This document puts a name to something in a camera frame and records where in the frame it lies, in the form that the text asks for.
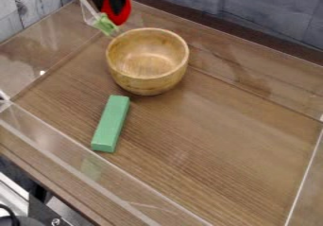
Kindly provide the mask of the green rectangular block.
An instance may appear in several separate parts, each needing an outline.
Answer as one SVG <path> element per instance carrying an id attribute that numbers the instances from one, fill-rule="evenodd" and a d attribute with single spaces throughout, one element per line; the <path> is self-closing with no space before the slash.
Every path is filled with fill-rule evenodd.
<path id="1" fill-rule="evenodd" d="M 108 153 L 115 151 L 127 118 L 128 107 L 130 98 L 127 96 L 110 96 L 91 141 L 94 150 Z"/>

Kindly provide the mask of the wooden bowl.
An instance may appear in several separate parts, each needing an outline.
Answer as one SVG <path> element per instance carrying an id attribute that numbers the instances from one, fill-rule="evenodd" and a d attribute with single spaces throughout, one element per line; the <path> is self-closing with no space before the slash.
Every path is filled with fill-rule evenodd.
<path id="1" fill-rule="evenodd" d="M 106 59 L 116 84 L 136 95 L 155 96 L 170 91 L 183 79 L 190 47 L 167 29 L 135 28 L 112 39 Z"/>

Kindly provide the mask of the red plush strawberry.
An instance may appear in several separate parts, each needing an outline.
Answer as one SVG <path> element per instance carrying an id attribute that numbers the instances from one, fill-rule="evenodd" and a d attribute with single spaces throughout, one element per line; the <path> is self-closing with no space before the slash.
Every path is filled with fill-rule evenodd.
<path id="1" fill-rule="evenodd" d="M 108 0 L 104 0 L 103 8 L 99 12 L 99 18 L 94 22 L 94 27 L 100 30 L 100 32 L 110 36 L 115 31 L 119 30 L 119 26 L 127 21 L 131 14 L 131 1 L 126 1 L 124 8 L 119 15 L 111 12 L 108 7 Z"/>

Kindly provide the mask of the black equipment lower left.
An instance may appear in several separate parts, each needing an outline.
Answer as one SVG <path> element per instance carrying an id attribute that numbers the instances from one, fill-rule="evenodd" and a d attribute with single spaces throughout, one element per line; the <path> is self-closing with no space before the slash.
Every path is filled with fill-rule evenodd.
<path id="1" fill-rule="evenodd" d="M 74 226 L 39 200 L 0 197 L 0 226 Z"/>

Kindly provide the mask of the clear acrylic tray wall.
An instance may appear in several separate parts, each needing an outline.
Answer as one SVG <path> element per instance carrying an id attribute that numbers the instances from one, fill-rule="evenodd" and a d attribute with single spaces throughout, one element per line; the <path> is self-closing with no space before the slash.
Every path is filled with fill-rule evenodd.
<path id="1" fill-rule="evenodd" d="M 107 48 L 143 27 L 183 37 L 187 73 L 131 97 L 99 152 Z M 116 27 L 76 0 L 0 43 L 0 96 L 0 155 L 98 226 L 323 226 L 323 61 L 142 1 Z"/>

